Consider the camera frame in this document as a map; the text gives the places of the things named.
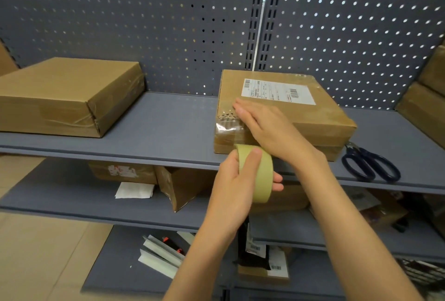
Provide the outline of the flat cardboard box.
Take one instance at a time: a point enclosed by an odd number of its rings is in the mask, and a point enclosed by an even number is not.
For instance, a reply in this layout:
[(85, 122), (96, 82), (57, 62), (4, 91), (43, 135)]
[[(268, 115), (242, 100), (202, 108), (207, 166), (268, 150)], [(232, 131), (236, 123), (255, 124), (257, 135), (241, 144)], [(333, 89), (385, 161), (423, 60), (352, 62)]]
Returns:
[(297, 211), (309, 206), (309, 199), (299, 184), (285, 184), (282, 191), (272, 191), (266, 203), (253, 203), (250, 213)]

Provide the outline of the dark blue scissors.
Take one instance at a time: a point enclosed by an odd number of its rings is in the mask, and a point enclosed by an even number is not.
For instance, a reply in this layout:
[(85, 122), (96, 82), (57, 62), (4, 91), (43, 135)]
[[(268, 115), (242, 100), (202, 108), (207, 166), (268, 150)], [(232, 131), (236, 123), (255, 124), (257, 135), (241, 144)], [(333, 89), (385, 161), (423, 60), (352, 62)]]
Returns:
[(401, 179), (400, 170), (387, 158), (370, 152), (353, 142), (345, 144), (346, 153), (341, 162), (344, 168), (362, 182), (372, 182), (379, 175), (387, 183)]

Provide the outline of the person's left forearm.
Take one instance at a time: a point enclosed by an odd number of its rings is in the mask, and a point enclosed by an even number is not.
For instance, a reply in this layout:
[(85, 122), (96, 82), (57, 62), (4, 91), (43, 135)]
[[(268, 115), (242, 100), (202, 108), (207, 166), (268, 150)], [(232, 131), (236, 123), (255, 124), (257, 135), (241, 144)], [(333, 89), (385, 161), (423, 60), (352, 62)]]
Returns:
[(162, 301), (211, 301), (221, 261), (237, 230), (205, 221)]

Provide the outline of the cardboard box with red print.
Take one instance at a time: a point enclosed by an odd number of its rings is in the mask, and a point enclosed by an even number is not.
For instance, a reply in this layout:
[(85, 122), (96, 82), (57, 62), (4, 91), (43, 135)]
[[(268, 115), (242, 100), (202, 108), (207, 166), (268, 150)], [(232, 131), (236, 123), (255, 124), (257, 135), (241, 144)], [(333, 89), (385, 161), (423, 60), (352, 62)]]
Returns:
[(101, 180), (153, 185), (158, 184), (153, 165), (109, 161), (89, 161), (88, 166), (92, 170), (93, 174)]

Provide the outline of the slotted grey shelf upright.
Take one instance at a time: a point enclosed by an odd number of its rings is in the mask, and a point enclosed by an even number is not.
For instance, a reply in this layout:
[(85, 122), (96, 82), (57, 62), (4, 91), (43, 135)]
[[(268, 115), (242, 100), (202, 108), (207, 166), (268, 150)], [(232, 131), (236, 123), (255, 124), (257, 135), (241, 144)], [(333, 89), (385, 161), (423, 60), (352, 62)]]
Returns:
[(245, 70), (265, 71), (279, 0), (253, 0)]

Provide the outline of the small box with barcode label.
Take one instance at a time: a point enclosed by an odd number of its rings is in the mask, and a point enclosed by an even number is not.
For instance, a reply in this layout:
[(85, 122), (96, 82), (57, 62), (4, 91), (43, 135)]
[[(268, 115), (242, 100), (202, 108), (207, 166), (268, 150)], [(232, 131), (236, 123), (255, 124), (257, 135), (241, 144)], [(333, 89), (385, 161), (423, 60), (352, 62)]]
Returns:
[(270, 247), (270, 270), (237, 265), (241, 279), (261, 284), (284, 285), (290, 282), (287, 254), (289, 251), (278, 246)]

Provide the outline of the person's right hand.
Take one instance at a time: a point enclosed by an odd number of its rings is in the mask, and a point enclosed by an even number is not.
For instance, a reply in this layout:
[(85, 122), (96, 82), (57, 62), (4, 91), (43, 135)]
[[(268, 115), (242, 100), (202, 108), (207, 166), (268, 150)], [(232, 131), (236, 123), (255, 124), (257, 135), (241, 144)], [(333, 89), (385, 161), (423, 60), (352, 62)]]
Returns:
[(325, 155), (310, 144), (279, 109), (278, 116), (275, 130), (250, 131), (258, 144), (272, 156), (290, 164), (298, 173), (310, 168), (329, 169)]

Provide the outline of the person's left hand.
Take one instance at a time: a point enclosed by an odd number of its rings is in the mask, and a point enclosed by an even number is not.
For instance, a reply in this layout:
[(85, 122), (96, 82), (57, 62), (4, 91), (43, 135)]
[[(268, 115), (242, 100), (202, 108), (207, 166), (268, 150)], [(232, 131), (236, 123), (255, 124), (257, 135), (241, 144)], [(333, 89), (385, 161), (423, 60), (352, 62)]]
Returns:
[(238, 153), (233, 150), (220, 164), (204, 222), (239, 227), (246, 219), (253, 202), (254, 190), (243, 188), (238, 176)]

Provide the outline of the cardboard box with printed label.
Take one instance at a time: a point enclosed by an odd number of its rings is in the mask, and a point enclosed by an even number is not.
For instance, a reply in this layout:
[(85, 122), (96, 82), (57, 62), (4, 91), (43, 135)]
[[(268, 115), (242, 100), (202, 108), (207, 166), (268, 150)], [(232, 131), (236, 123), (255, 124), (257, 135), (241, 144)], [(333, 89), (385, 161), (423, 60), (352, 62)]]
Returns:
[(348, 198), (373, 228), (392, 226), (409, 211), (385, 190), (342, 186)]

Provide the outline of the black bagged item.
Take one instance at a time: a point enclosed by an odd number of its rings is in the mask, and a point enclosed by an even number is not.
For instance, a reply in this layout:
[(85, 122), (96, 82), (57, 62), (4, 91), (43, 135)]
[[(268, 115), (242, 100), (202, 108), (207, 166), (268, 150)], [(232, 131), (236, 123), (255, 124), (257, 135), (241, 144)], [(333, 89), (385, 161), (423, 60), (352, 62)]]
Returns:
[(270, 270), (270, 246), (253, 241), (248, 218), (237, 231), (237, 248), (238, 265)]

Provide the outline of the white flat packages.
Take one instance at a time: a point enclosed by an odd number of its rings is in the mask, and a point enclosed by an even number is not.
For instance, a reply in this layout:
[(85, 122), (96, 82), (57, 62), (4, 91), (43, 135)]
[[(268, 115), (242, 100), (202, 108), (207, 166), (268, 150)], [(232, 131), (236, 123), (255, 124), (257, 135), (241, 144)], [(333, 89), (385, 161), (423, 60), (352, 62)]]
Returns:
[(185, 251), (169, 236), (159, 239), (153, 235), (147, 235), (143, 236), (143, 240), (138, 261), (173, 279), (185, 260)]

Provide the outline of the person's right forearm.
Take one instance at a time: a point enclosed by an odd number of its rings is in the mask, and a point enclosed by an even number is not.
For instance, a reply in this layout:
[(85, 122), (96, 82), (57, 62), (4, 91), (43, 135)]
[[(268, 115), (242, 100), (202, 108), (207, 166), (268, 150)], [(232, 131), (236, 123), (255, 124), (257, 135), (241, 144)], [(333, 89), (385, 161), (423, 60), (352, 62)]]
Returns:
[(423, 301), (330, 168), (298, 173), (348, 301)]

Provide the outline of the brown cardboard box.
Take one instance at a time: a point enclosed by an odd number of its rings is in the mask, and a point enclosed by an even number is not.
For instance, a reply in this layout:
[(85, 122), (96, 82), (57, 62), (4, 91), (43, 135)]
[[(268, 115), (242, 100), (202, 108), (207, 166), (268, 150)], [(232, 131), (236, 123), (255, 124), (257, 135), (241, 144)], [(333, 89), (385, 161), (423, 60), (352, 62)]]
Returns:
[(413, 82), (396, 105), (396, 111), (445, 149), (445, 97)]
[(417, 81), (445, 97), (445, 41), (435, 49)]
[(19, 69), (2, 40), (0, 40), (0, 77)]

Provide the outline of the white paper sheet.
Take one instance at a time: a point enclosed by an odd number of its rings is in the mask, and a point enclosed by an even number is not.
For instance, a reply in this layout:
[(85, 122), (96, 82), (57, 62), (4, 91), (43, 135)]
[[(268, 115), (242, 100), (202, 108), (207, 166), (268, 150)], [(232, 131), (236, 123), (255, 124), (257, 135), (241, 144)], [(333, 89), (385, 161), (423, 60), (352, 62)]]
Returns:
[(149, 199), (153, 196), (154, 184), (121, 182), (116, 191), (116, 199)]

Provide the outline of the grey metal shelf board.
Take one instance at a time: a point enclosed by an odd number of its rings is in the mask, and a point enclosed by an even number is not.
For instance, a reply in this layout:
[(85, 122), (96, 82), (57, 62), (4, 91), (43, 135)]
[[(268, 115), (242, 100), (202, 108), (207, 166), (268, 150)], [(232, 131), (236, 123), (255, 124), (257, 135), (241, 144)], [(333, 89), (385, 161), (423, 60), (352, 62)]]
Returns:
[(268, 212), (250, 215), (253, 239), (265, 244), (289, 245), (297, 248), (327, 250), (335, 260), (364, 254), (367, 260), (401, 258), (445, 262), (445, 240), (419, 217), (408, 218), (408, 230), (396, 231), (391, 226), (372, 228), (354, 206), (345, 189), (358, 189), (359, 194), (377, 193), (380, 202), (386, 190), (364, 187), (341, 187), (337, 182), (304, 183), (313, 213), (308, 209)]
[(288, 269), (290, 282), (284, 285), (261, 284), (238, 276), (225, 301), (346, 301), (327, 253), (297, 251)]
[(168, 236), (184, 252), (190, 247), (176, 231), (114, 225), (81, 291), (162, 296), (171, 279), (138, 261), (148, 235)]
[(160, 191), (148, 199), (115, 198), (118, 182), (96, 178), (86, 161), (46, 158), (2, 198), (3, 212), (171, 231), (197, 231), (208, 192), (174, 212)]
[[(144, 163), (217, 170), (215, 97), (147, 92), (102, 138), (0, 132), (0, 153)], [(352, 141), (386, 157), (401, 171), (388, 184), (359, 182), (338, 159), (330, 162), (342, 185), (445, 195), (445, 150), (395, 111), (344, 108), (358, 128)]]

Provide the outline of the beige packing tape roll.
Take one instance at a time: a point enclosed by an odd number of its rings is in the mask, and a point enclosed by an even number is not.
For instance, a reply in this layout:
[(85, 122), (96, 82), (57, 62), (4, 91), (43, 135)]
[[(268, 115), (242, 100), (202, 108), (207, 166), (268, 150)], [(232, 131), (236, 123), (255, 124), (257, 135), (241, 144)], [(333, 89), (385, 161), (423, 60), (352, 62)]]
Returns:
[[(239, 170), (241, 171), (246, 161), (246, 158), (248, 157), (250, 152), (254, 148), (256, 148), (256, 146), (235, 144), (235, 147), (238, 153)], [(252, 201), (253, 203), (267, 203), (270, 198), (274, 182), (273, 161), (269, 153), (264, 151), (264, 149), (262, 149), (261, 147), (259, 147), (259, 149), (262, 151), (262, 157), (255, 176)]]

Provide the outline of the open torn cardboard box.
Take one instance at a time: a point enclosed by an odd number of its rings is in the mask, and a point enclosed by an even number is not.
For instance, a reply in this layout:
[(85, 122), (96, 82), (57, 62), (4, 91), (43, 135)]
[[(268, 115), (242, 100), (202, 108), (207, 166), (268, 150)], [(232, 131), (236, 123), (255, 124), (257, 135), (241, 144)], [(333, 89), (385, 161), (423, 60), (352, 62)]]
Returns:
[(202, 191), (212, 188), (217, 171), (154, 166), (160, 191), (178, 212)]

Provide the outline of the cardboard box with shipping label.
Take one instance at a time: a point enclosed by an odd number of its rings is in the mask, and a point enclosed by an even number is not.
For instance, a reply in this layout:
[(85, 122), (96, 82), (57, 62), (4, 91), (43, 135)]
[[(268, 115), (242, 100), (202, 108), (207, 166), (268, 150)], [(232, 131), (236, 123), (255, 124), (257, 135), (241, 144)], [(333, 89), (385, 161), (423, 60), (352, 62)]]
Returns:
[(238, 118), (237, 98), (275, 106), (327, 160), (334, 162), (357, 125), (311, 75), (223, 70), (215, 117), (214, 152), (229, 154), (236, 144), (258, 145)]

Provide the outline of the grey pegboard back panel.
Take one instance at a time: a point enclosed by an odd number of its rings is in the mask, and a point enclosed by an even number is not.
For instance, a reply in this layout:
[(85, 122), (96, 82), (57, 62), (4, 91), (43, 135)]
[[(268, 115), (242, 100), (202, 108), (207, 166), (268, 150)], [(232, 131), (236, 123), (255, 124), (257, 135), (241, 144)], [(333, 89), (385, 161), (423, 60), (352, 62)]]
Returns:
[(52, 57), (139, 62), (152, 92), (217, 97), (245, 70), (253, 0), (0, 0), (18, 67)]
[(255, 70), (312, 75), (343, 107), (392, 111), (445, 36), (445, 0), (266, 0)]

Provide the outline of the plain taped cardboard box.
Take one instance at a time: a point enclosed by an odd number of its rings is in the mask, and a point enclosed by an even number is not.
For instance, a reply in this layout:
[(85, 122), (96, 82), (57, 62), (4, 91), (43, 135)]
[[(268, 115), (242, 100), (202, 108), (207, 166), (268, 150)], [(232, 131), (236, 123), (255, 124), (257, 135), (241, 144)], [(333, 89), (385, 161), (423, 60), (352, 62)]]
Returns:
[(0, 131), (101, 138), (145, 87), (138, 62), (53, 57), (0, 76)]

